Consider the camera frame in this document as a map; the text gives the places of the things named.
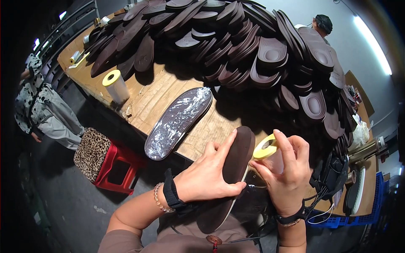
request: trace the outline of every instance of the hat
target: hat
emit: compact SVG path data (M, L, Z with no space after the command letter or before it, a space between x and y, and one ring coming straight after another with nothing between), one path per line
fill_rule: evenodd
M330 34L332 32L332 21L330 21L330 18L328 16L319 14L316 15L315 20L318 24L318 27L323 29L326 34Z

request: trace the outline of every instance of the gray pants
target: gray pants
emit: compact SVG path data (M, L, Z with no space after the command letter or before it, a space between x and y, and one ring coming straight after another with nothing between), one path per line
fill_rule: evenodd
M38 129L68 149L76 150L84 127L65 101L54 90L52 92L52 103L44 108L46 117L38 125Z

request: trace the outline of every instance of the workbench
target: workbench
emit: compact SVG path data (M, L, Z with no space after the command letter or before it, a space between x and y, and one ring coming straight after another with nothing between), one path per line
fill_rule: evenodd
M90 76L90 70L93 64L86 66L86 62L83 61L76 68L69 68L70 57L75 51L83 51L83 37L88 35L93 29L94 26L91 26L64 48L58 56L58 62L66 75L77 85L107 108L114 110L137 131L145 134L145 136L152 131L155 123L176 97L191 88L203 86L203 82L195 79L179 80L176 78L175 74L167 72L164 65L155 63L153 66L154 80L151 84L143 85L139 83L134 76L130 77L125 82L130 92L130 98L122 107L117 109L117 107L111 103L112 97L102 85L104 76L116 69L116 67L111 68L109 71L95 78L91 78ZM175 151L177 154L190 161L195 161L203 154L207 142L215 141L222 143L233 129L242 125L240 118L230 120L221 115L217 111L216 104L217 100L214 98L207 114L194 126L192 131ZM264 130L261 130L255 133L255 135L257 145L268 134ZM375 157L370 158L368 163L369 164L366 165L366 182L364 184L362 201L356 215L370 214L373 206L376 173ZM305 198L315 193L315 189L308 184ZM345 191L339 205L333 211L334 214L344 215L342 210L344 194ZM316 210L319 211L327 211L328 209L329 201L321 201L316 206Z

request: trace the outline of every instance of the white sole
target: white sole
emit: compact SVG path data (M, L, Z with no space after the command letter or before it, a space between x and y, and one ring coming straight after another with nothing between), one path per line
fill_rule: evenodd
M360 185L358 188L358 192L357 192L357 198L356 201L354 202L354 206L352 209L352 215L355 215L360 207L360 203L361 203L361 198L363 196L363 188L364 188L364 179L366 177L366 167L362 167L360 169Z

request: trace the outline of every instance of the worker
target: worker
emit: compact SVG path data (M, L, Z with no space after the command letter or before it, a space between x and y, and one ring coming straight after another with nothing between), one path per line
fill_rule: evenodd
M203 155L173 179L180 200L187 203L237 196L241 193L246 187L245 182L227 184L222 177L222 167L236 134L237 131L234 130L222 145L207 143ZM279 218L290 219L288 224L278 223L279 252L305 252L305 221L295 220L294 217L302 214L305 189L311 177L309 144L299 136L287 138L279 130L274 130L274 135L283 157L283 173L273 174L271 168L260 161L251 161L250 165L266 182ZM162 190L163 186L158 186L159 184L156 198L154 190L146 192L124 203L113 213L98 253L259 252L251 240L226 243L247 236L246 231L231 216L212 233L216 236L213 238L222 240L221 245L209 242L206 239L207 234L203 234L194 222L175 227L181 234L170 227L162 230L157 241L144 248L141 244L142 230L162 216L164 210L170 208Z
M68 149L76 150L85 128L51 85L44 83L40 73L41 60L30 54L26 64L15 99L14 118L18 126L37 142L46 135Z
M305 25L297 24L295 25L295 28L298 29L303 26ZM332 21L328 16L323 14L316 15L316 17L312 19L312 23L308 25L308 27L316 30L322 37L322 39L324 39L325 43L330 46L329 42L325 39L326 36L330 35L333 27Z

